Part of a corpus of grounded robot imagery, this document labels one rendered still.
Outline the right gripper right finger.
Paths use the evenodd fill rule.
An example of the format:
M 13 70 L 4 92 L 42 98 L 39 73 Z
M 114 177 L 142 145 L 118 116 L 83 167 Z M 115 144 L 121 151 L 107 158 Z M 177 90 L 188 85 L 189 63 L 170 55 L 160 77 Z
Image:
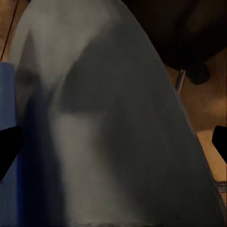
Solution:
M 223 126 L 216 126 L 212 142 L 227 164 L 227 128 Z

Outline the folder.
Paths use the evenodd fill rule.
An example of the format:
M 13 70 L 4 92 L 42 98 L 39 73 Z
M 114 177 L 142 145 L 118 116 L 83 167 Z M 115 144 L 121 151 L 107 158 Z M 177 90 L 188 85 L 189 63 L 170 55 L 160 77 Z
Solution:
M 17 126 L 14 64 L 0 61 L 0 131 Z M 0 183 L 0 227 L 23 227 L 20 151 Z

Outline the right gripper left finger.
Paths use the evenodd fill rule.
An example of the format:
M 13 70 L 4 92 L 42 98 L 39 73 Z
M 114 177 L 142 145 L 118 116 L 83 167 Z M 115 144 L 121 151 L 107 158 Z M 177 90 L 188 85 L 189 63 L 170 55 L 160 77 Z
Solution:
M 20 126 L 0 131 L 0 183 L 25 143 Z

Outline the swivel chair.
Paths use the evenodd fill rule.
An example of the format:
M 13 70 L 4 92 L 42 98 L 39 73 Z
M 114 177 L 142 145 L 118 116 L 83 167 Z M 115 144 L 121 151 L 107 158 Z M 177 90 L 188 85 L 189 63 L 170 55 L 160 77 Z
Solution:
M 122 0 L 32 0 L 14 64 L 23 227 L 227 227 L 221 193 L 175 84 Z

